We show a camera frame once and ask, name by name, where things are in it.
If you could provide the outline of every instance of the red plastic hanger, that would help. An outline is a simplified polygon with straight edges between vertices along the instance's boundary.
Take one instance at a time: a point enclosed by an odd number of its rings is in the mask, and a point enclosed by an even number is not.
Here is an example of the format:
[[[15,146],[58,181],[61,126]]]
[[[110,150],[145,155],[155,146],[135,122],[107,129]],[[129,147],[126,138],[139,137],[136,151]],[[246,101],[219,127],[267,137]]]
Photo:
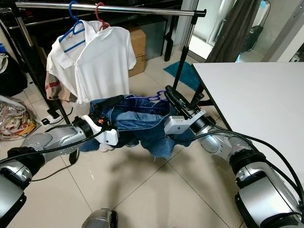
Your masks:
[[[110,27],[110,24],[104,22],[103,20],[101,20],[101,19],[99,18],[99,16],[98,16],[98,7],[99,7],[99,6],[104,6],[104,4],[103,4],[102,2],[98,3],[97,6],[96,6],[96,9],[95,9],[95,14],[96,14],[97,20],[99,20],[99,21],[102,23],[102,25],[101,25],[100,28],[99,28],[99,31],[100,31],[100,30],[103,29],[103,28]]]

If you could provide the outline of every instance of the tiled floor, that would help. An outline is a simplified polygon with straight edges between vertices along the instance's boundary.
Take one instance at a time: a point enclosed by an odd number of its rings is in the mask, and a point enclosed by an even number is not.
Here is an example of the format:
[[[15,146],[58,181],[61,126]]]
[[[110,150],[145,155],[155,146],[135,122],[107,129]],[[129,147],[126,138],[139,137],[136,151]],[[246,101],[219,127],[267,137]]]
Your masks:
[[[163,68],[177,62],[180,54],[173,53],[169,62],[163,57],[147,61],[145,72],[130,78],[130,92],[151,95],[172,85],[174,78]],[[196,62],[190,57],[187,61]],[[179,83],[178,91],[189,100],[194,94],[183,83]],[[47,106],[34,84],[15,97],[24,101],[37,119],[47,116]],[[69,113],[70,104],[63,106]],[[223,126],[214,107],[206,111]],[[73,120],[80,113],[74,110],[69,118]],[[0,142],[0,158],[21,143]],[[35,179],[68,164],[67,156],[57,157]],[[154,160],[140,145],[86,152],[74,166],[33,182],[25,190],[27,203],[9,228],[77,228],[92,211],[102,207],[118,212],[120,228],[244,228],[234,204],[237,191],[229,165],[210,156],[198,142],[176,146],[166,160]]]

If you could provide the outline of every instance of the curtain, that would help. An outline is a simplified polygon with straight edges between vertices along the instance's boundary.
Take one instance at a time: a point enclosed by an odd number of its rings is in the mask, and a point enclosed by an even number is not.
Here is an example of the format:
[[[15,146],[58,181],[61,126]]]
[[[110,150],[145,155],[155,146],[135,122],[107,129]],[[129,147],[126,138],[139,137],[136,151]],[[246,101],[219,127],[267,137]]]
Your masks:
[[[235,62],[248,37],[261,0],[237,0],[206,63]]]

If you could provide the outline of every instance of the denim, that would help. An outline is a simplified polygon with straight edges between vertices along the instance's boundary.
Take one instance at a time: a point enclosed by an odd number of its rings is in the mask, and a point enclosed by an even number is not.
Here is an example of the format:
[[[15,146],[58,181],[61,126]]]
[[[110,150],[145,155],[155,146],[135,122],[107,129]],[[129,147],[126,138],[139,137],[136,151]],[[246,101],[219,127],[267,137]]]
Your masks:
[[[90,103],[90,113],[93,112],[93,104],[105,99],[93,100]],[[118,128],[119,140],[114,148],[123,146],[136,146],[139,141],[143,148],[147,149],[154,157],[169,158],[176,144],[189,146],[191,142],[175,142],[164,132],[164,123],[171,115],[177,115],[177,111],[169,102],[151,102],[146,99],[124,99],[119,105],[106,108],[100,112]],[[141,107],[156,107],[163,109],[147,109]],[[193,132],[188,129],[183,134],[175,135],[176,140],[193,137]],[[92,139],[86,142],[81,151],[97,150],[99,142]]]

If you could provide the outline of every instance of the black bag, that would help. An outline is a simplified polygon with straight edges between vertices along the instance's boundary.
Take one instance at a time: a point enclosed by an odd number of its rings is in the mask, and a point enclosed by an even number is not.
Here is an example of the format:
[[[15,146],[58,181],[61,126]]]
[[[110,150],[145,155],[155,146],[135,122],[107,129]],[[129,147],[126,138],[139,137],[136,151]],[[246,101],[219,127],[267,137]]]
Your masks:
[[[0,94],[14,96],[28,87],[25,74],[21,71],[19,64],[5,52],[8,56],[8,65],[4,72],[0,74]]]

